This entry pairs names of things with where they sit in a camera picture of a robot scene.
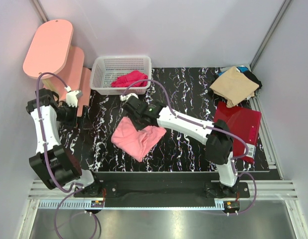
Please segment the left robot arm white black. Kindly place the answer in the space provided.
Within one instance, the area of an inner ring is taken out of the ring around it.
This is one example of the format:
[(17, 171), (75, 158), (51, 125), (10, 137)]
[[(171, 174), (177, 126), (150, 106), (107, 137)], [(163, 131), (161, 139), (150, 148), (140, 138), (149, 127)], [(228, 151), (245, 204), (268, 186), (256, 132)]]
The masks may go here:
[(83, 170), (79, 161), (61, 144), (58, 123), (69, 127), (79, 126), (81, 117), (77, 115), (81, 91), (66, 87), (66, 99), (46, 88), (36, 92), (36, 98), (27, 103), (26, 111), (32, 117), (37, 138), (35, 156), (29, 158), (29, 165), (50, 190), (70, 187), (84, 187), (91, 197), (102, 192), (101, 183), (95, 181), (90, 170)]

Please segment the light pink t shirt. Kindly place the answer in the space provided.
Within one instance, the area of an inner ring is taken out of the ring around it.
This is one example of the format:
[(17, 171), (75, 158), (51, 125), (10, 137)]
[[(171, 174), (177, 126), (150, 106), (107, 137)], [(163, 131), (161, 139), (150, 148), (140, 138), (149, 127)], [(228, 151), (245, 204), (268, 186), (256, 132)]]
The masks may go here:
[(136, 130), (132, 121), (123, 117), (111, 137), (111, 142), (137, 162), (142, 162), (165, 134), (165, 128), (156, 126)]

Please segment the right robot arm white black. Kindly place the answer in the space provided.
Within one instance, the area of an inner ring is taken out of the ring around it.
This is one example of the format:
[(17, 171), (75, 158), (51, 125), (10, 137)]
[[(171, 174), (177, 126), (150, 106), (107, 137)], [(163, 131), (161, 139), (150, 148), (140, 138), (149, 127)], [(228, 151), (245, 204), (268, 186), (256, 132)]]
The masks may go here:
[(120, 96), (123, 109), (137, 130), (147, 126), (163, 127), (183, 133), (205, 146), (205, 160), (216, 165), (221, 192), (225, 197), (233, 197), (238, 193), (238, 173), (233, 157), (233, 137), (224, 133), (229, 131), (226, 122), (199, 120), (169, 109), (161, 102), (147, 104), (137, 95)]

